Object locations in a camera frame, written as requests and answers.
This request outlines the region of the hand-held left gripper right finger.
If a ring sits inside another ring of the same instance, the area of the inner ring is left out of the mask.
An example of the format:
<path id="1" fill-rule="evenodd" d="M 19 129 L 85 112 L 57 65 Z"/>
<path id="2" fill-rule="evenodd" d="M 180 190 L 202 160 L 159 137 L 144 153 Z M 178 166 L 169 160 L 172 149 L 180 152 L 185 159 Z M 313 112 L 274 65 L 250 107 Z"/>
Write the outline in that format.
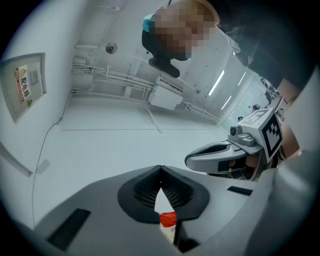
<path id="1" fill-rule="evenodd" d="M 162 190 L 176 207 L 176 245 L 161 256 L 245 256 L 251 227 L 243 207 L 257 182 L 161 166 Z"/>

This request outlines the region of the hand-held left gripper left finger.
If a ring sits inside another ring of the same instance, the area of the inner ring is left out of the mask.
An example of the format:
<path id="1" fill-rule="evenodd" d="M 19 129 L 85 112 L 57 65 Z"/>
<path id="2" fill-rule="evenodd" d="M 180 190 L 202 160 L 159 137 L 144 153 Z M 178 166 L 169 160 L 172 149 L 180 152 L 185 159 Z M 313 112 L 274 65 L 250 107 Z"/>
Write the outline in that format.
<path id="1" fill-rule="evenodd" d="M 51 210 L 25 235 L 42 256 L 175 256 L 160 217 L 134 185 L 158 166 L 95 181 Z"/>

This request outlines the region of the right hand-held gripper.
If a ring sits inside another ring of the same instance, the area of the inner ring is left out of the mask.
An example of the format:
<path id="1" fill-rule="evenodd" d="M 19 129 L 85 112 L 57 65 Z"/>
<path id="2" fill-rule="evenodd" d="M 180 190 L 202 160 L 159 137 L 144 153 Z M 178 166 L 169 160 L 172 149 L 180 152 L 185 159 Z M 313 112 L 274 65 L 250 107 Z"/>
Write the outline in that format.
<path id="1" fill-rule="evenodd" d="M 259 151 L 264 152 L 265 160 L 269 163 L 283 143 L 283 133 L 275 110 L 264 108 L 231 126 L 227 139 L 189 153 L 185 165 L 196 172 L 227 174 L 231 161 L 244 158 L 247 154 L 255 155 Z"/>

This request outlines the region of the person's right forearm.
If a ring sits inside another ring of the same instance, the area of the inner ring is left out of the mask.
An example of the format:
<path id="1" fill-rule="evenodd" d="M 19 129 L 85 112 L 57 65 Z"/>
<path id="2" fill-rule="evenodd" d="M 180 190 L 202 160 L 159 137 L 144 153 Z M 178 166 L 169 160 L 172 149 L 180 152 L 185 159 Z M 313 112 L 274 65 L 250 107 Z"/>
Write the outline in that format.
<path id="1" fill-rule="evenodd" d="M 301 89 L 283 78 L 277 90 L 287 102 L 287 111 L 289 111 L 289 108 L 301 93 Z M 300 147 L 292 129 L 287 124 L 287 118 L 285 118 L 283 124 L 281 125 L 281 129 L 283 134 L 282 150 L 285 158 L 288 159 L 289 157 L 298 155 Z"/>

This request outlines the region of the person's right hand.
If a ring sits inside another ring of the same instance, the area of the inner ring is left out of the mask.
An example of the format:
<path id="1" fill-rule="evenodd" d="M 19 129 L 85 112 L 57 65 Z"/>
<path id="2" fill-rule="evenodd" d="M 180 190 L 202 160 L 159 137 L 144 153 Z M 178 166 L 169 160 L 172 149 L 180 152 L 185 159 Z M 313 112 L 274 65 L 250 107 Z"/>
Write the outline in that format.
<path id="1" fill-rule="evenodd" d="M 250 154 L 242 158 L 234 159 L 229 162 L 229 168 L 240 172 L 246 179 L 253 176 L 255 168 L 259 164 L 259 154 Z"/>

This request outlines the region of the cream bucket with orange liner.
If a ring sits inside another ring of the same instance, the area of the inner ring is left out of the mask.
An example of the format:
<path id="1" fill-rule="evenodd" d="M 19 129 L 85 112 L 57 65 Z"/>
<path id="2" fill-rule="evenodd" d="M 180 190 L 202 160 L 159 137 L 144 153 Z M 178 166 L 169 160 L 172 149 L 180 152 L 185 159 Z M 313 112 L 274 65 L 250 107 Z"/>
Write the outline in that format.
<path id="1" fill-rule="evenodd" d="M 171 244 L 174 243 L 176 224 L 177 216 L 175 211 L 160 214 L 160 230 Z"/>

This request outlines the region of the white air conditioner unit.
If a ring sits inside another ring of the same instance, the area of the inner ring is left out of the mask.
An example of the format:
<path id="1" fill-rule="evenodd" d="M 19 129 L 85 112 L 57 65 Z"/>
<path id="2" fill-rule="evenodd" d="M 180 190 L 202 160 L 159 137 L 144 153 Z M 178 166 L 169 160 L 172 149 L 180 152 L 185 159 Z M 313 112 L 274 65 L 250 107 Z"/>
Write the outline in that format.
<path id="1" fill-rule="evenodd" d="M 184 89 L 173 79 L 161 74 L 148 97 L 152 106 L 174 110 L 183 101 Z"/>

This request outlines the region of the white ceiling pipes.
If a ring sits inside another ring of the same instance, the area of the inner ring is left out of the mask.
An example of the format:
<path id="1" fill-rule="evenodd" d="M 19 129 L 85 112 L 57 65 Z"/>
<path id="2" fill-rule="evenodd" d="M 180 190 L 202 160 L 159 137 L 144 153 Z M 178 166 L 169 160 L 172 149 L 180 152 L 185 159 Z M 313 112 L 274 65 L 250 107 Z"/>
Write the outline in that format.
<path id="1" fill-rule="evenodd" d="M 76 75 L 90 75 L 93 80 L 89 87 L 95 82 L 101 82 L 142 91 L 143 99 L 147 96 L 147 92 L 152 91 L 154 86 L 152 82 L 143 80 L 142 78 L 111 70 L 109 65 L 107 68 L 88 65 L 84 58 L 75 57 L 73 59 L 71 73 Z"/>

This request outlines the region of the person's black shirt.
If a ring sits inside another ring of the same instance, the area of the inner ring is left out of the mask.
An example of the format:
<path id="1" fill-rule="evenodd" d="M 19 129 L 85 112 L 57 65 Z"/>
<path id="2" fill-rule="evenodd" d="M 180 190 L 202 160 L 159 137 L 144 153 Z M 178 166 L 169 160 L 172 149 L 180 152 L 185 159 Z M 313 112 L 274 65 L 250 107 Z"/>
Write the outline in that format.
<path id="1" fill-rule="evenodd" d="M 286 0 L 209 0 L 219 16 L 236 57 L 247 68 L 278 88 L 287 80 L 303 89 L 316 66 L 299 6 Z"/>

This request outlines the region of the round ceiling smoke detector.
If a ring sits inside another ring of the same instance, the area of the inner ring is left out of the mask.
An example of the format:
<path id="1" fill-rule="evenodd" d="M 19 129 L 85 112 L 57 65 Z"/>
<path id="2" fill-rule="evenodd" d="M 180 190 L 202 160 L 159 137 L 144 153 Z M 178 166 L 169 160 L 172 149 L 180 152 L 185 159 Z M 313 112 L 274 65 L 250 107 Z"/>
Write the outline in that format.
<path id="1" fill-rule="evenodd" d="M 115 54 L 117 50 L 118 50 L 118 45 L 114 42 L 110 42 L 105 46 L 105 51 L 110 55 Z"/>

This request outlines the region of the small grey wall plate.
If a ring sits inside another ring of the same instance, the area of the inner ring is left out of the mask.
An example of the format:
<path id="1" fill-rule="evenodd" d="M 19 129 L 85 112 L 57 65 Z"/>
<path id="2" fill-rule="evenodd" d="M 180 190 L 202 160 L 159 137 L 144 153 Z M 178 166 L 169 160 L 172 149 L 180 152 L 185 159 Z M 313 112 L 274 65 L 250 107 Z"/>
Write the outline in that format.
<path id="1" fill-rule="evenodd" d="M 50 166 L 50 162 L 45 159 L 43 160 L 36 168 L 36 173 L 38 175 L 42 175 L 44 173 L 44 171 Z"/>

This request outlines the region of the grey wall trunking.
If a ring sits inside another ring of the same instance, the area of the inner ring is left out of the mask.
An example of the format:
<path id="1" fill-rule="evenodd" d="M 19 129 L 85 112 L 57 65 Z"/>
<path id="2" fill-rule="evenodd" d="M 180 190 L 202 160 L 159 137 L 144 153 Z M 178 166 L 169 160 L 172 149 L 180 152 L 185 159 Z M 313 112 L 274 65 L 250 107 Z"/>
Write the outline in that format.
<path id="1" fill-rule="evenodd" d="M 30 177 L 33 172 L 27 168 L 25 165 L 23 165 L 17 158 L 15 158 L 8 150 L 7 148 L 2 144 L 0 141 L 0 155 L 9 163 L 11 164 L 16 170 L 18 170 L 20 173 L 25 175 L 26 177 Z"/>

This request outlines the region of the grey electrical wall panel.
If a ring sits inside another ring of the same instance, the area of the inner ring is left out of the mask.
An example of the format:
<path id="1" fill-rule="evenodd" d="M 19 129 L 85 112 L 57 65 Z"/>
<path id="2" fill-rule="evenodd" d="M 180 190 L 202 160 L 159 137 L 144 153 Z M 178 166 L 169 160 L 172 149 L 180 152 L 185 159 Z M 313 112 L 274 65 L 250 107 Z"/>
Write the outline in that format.
<path id="1" fill-rule="evenodd" d="M 32 53 L 2 61 L 0 81 L 4 100 L 14 122 L 47 93 L 46 54 Z"/>

